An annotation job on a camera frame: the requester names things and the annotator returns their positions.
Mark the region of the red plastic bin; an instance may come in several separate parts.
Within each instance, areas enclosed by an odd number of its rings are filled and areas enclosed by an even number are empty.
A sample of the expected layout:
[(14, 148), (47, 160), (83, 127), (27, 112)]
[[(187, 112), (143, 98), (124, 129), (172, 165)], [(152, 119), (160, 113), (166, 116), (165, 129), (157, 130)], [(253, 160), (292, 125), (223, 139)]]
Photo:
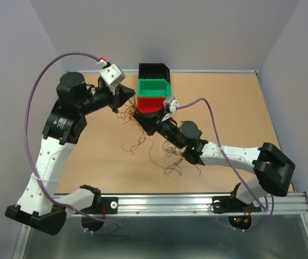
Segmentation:
[(164, 107), (165, 97), (137, 97), (137, 107), (143, 113), (156, 112)]

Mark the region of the green plastic bin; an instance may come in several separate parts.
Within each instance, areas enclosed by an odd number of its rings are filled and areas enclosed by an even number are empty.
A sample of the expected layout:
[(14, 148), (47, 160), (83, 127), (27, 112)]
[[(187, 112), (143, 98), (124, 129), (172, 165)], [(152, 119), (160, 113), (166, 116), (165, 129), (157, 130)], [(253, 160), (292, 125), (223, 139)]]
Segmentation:
[(165, 79), (139, 79), (139, 97), (168, 97), (171, 95), (171, 85)]

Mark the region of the black plastic bin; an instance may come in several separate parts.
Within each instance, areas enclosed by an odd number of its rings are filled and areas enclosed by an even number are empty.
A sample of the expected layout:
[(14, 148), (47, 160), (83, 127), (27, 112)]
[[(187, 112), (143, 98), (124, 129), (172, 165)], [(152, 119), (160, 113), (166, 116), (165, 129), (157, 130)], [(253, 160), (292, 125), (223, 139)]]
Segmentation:
[(170, 83), (170, 69), (164, 63), (139, 63), (138, 79), (164, 79)]

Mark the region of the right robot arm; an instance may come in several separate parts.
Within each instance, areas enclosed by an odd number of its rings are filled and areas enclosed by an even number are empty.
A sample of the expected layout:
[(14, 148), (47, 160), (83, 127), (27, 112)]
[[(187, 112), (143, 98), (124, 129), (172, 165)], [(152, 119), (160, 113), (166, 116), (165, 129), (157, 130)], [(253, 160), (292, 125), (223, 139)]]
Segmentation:
[(193, 121), (178, 125), (167, 118), (163, 108), (154, 113), (136, 112), (133, 117), (148, 135), (158, 133), (175, 147), (182, 148), (182, 157), (192, 165), (225, 166), (254, 175), (249, 181), (241, 180), (221, 205), (242, 210), (256, 198), (268, 194), (287, 196), (295, 164), (274, 144), (265, 142), (253, 148), (219, 146), (203, 140), (201, 130)]

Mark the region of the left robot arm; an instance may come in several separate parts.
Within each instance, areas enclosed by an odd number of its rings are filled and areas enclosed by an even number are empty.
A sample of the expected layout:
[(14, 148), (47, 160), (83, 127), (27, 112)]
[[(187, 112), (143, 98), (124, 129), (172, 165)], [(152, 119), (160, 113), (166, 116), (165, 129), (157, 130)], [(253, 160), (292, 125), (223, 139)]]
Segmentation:
[(84, 75), (68, 72), (60, 77), (56, 88), (58, 99), (42, 132), (36, 162), (29, 156), (32, 174), (22, 196), (10, 205), (5, 216), (49, 235), (58, 234), (66, 219), (78, 213), (86, 215), (99, 209), (105, 212), (101, 191), (89, 185), (54, 199), (65, 163), (87, 125), (86, 116), (106, 106), (114, 113), (131, 97), (133, 89), (122, 85), (123, 72), (110, 68), (100, 71), (98, 85), (87, 84)]

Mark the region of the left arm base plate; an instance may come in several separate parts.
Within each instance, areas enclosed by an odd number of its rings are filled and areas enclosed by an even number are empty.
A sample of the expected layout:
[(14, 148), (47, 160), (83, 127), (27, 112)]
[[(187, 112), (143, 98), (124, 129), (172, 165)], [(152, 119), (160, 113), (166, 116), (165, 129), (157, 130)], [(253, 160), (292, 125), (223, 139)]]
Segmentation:
[(90, 206), (85, 206), (81, 210), (87, 214), (117, 214), (119, 198), (117, 196), (99, 195), (95, 197)]

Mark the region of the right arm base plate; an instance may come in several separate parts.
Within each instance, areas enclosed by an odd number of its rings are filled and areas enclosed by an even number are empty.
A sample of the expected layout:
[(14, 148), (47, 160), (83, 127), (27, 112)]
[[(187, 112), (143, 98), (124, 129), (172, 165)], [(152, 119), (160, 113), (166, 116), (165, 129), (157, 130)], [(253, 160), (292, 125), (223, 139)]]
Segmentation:
[(230, 196), (214, 196), (209, 206), (209, 210), (216, 214), (224, 213), (245, 213), (245, 212), (261, 212), (260, 207), (255, 207), (253, 203), (246, 205)]

